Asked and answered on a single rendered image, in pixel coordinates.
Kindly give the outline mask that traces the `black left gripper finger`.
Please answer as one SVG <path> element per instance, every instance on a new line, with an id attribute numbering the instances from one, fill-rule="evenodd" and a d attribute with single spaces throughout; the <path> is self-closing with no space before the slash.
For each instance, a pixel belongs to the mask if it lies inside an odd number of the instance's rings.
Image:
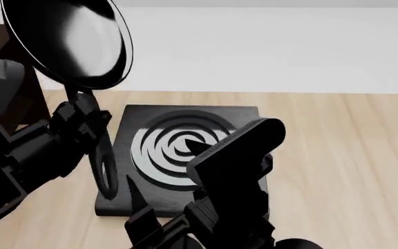
<path id="1" fill-rule="evenodd" d="M 100 109 L 94 95 L 78 92 L 75 95 L 75 104 L 80 111 L 83 121 L 96 136 L 103 136 L 107 132 L 107 126 L 112 115 L 107 110 Z"/>
<path id="2" fill-rule="evenodd" d="M 76 115 L 76 110 L 70 102 L 58 105 L 51 118 L 51 124 L 62 125 L 70 122 Z"/>

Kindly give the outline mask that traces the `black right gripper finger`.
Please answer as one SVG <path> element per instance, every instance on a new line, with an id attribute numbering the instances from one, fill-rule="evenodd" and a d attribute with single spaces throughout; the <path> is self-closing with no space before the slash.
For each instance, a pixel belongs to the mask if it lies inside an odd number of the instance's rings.
<path id="1" fill-rule="evenodd" d="M 215 153 L 215 151 L 211 150 L 213 146 L 208 145 L 205 142 L 198 142 L 196 140 L 186 139 L 185 145 L 194 156 L 201 155 L 201 153 L 206 153 L 206 155 L 212 155 L 213 153 Z"/>
<path id="2" fill-rule="evenodd" d="M 140 243 L 155 234 L 162 226 L 153 207 L 147 203 L 135 181 L 129 175 L 126 175 L 126 179 L 131 195 L 132 210 L 124 228 L 132 243 Z"/>

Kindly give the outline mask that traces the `black frying pan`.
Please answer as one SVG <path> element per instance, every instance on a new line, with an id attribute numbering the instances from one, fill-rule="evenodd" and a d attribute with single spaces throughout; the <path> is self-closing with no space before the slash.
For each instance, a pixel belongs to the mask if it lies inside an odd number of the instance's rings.
<path id="1" fill-rule="evenodd" d="M 110 89 L 129 73 L 131 36 L 113 0 L 0 0 L 29 64 L 72 91 Z"/>

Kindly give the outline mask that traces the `black electric stove burner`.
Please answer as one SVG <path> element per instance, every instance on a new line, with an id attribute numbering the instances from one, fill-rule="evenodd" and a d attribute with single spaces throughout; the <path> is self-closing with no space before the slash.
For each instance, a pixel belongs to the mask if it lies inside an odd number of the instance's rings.
<path id="1" fill-rule="evenodd" d="M 96 215 L 131 215 L 131 177 L 157 217 L 175 217 L 196 188 L 187 175 L 194 154 L 186 140 L 214 145 L 259 117 L 257 107 L 126 105 L 113 145 L 118 193 L 111 201 L 97 195 Z"/>

